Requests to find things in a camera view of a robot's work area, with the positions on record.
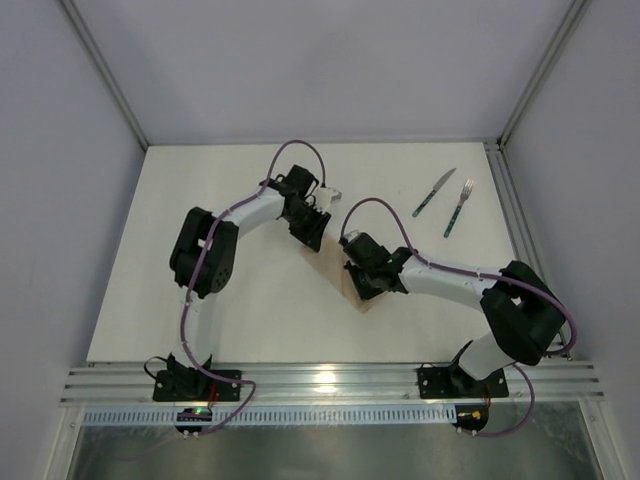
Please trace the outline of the beige cloth napkin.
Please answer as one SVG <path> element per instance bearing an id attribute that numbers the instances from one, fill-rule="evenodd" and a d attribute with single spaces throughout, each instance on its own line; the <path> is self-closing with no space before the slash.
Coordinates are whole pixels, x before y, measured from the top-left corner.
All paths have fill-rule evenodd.
<path id="1" fill-rule="evenodd" d="M 359 297 L 355 284 L 345 269 L 347 257 L 339 242 L 330 235 L 323 236 L 319 252 L 303 246 L 300 253 L 305 261 L 361 314 L 375 308 L 387 296 L 387 293 L 382 293 L 369 300 Z"/>

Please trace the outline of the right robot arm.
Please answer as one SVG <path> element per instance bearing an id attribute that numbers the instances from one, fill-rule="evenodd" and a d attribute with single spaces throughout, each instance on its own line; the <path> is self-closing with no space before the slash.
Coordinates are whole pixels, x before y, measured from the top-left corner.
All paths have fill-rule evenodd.
<path id="1" fill-rule="evenodd" d="M 408 247 L 390 252 L 365 232 L 339 240 L 356 294 L 371 300 L 384 293 L 422 294 L 484 314 L 489 333 L 467 342 L 445 367 L 421 376 L 428 398 L 471 398 L 500 392 L 504 368 L 537 365 L 566 322 L 557 299 L 525 263 L 488 272 L 435 266 Z"/>

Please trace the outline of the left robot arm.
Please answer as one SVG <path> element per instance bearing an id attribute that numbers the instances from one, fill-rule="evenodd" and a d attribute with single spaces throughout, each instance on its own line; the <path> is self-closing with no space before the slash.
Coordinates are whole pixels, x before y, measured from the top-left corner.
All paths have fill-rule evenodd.
<path id="1" fill-rule="evenodd" d="M 202 311 L 213 305 L 234 269 L 237 244 L 246 234 L 275 220 L 288 224 L 289 234 L 318 253 L 331 219 L 333 193 L 324 178 L 295 165 L 285 175 L 266 177 L 258 189 L 215 214 L 200 207 L 187 213 L 169 259 L 175 283 L 184 290 L 180 317 L 180 346 L 166 360 L 163 384 L 201 391 L 207 381 L 219 378 L 210 369 L 211 348 L 196 342 L 212 325 Z"/>

